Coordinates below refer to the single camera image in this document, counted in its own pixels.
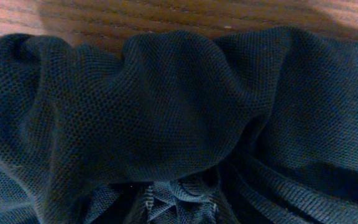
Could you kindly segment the black Sydrogen polo shirt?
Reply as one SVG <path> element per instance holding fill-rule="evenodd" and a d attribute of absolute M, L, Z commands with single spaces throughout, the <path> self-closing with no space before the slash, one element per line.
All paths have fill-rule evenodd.
<path fill-rule="evenodd" d="M 358 223 L 358 42 L 0 37 L 0 223 Z"/>

